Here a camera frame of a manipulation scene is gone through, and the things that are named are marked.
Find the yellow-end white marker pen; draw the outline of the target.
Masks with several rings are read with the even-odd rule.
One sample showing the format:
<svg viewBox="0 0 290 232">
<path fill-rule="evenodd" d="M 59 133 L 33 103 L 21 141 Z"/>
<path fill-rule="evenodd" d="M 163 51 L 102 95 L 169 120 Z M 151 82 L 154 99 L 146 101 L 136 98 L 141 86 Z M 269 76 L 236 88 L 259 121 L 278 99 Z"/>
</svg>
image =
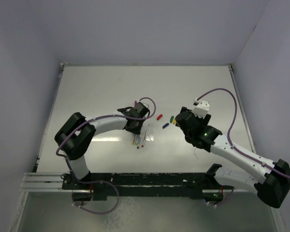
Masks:
<svg viewBox="0 0 290 232">
<path fill-rule="evenodd" d="M 138 145 L 138 143 L 139 143 L 139 136 L 140 136 L 139 134 L 136 134 L 135 135 L 134 142 L 133 142 L 134 145 Z"/>
</svg>

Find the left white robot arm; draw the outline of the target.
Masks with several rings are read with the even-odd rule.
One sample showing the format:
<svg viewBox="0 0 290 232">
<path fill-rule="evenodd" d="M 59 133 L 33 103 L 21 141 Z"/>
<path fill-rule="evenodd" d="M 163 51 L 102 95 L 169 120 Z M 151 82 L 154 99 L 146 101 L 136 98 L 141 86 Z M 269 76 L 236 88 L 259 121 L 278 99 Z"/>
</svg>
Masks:
<svg viewBox="0 0 290 232">
<path fill-rule="evenodd" d="M 138 135 L 149 116 L 150 110 L 141 102 L 134 107 L 120 108 L 113 114 L 92 119 L 87 119 L 80 112 L 72 114 L 56 133 L 55 142 L 58 145 L 56 155 L 66 160 L 69 170 L 74 174 L 73 184 L 78 189 L 89 186 L 90 171 L 85 153 L 95 135 L 115 130 Z"/>
</svg>

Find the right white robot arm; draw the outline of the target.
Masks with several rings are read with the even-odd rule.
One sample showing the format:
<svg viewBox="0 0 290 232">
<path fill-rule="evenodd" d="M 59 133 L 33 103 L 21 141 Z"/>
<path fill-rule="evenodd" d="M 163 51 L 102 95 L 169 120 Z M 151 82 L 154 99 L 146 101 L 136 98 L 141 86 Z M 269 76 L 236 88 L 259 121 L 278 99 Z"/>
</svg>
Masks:
<svg viewBox="0 0 290 232">
<path fill-rule="evenodd" d="M 208 124 L 210 118 L 210 115 L 199 118 L 182 107 L 175 120 L 189 144 L 232 162 L 242 171 L 213 165 L 205 177 L 206 185 L 210 189 L 220 185 L 243 189 L 256 194 L 268 206 L 280 208 L 290 191 L 289 164 L 282 159 L 266 159 L 231 144 L 226 135 Z"/>
</svg>

